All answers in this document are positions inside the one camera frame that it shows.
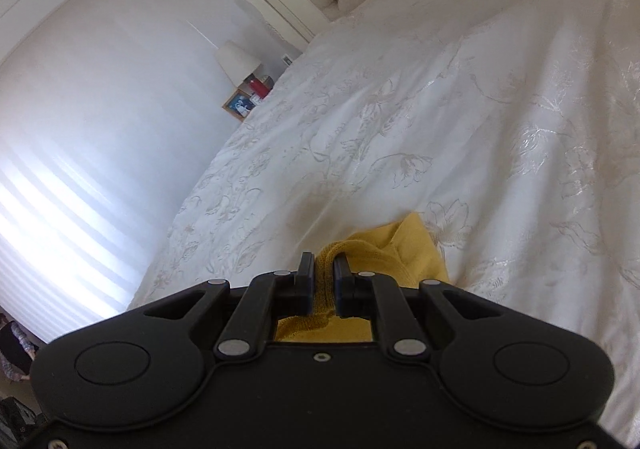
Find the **mustard yellow knit sweater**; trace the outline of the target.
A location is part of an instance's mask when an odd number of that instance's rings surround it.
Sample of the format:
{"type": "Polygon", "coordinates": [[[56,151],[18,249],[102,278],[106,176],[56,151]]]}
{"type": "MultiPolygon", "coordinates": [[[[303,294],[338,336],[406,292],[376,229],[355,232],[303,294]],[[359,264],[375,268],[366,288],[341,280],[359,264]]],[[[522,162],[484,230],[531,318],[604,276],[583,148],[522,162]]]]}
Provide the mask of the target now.
{"type": "Polygon", "coordinates": [[[323,247],[314,261],[314,311],[307,317],[278,322],[274,339],[293,343],[370,342],[370,323],[359,318],[341,319],[335,312],[332,266],[344,254],[354,273],[383,273],[401,287],[415,289],[425,279],[447,283],[444,258],[419,214],[384,226],[353,233],[323,247]]]}

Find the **red bottle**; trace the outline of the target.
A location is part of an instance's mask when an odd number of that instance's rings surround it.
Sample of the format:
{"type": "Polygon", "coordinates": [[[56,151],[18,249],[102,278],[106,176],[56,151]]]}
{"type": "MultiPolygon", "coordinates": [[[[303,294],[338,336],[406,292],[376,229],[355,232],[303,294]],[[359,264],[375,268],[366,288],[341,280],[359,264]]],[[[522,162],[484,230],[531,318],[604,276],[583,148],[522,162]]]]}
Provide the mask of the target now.
{"type": "Polygon", "coordinates": [[[257,94],[260,99],[264,99],[270,93],[270,88],[262,83],[262,81],[254,75],[251,75],[246,81],[247,84],[250,85],[250,88],[253,89],[254,93],[257,94]]]}

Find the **white embroidered bedspread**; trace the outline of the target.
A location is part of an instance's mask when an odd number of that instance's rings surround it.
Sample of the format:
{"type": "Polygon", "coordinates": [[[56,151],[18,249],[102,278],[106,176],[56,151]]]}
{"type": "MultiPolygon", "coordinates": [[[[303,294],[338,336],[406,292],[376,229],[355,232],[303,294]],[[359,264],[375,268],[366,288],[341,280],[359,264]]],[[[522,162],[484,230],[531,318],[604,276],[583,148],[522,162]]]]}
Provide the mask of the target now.
{"type": "Polygon", "coordinates": [[[134,303],[417,213],[452,283],[597,342],[639,441],[639,0],[369,0],[182,203],[134,303]]]}

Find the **white table lamp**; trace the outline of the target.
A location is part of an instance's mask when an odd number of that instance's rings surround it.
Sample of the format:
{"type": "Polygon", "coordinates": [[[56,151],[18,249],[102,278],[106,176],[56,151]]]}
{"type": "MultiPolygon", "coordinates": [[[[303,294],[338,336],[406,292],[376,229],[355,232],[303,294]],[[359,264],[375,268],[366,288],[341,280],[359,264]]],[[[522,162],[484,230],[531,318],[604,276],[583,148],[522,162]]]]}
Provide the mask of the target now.
{"type": "Polygon", "coordinates": [[[235,87],[240,87],[262,65],[257,58],[230,40],[215,51],[215,58],[235,87]]]}

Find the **wooden picture frame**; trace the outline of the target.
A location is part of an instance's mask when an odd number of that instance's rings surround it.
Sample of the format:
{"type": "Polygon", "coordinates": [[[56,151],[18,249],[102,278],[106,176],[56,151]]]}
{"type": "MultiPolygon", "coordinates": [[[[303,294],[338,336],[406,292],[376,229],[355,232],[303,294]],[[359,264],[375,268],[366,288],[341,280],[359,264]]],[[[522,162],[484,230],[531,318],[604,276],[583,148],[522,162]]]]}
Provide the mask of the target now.
{"type": "Polygon", "coordinates": [[[224,102],[222,109],[243,122],[256,108],[256,104],[250,100],[250,95],[242,89],[235,89],[229,99],[224,102]]]}

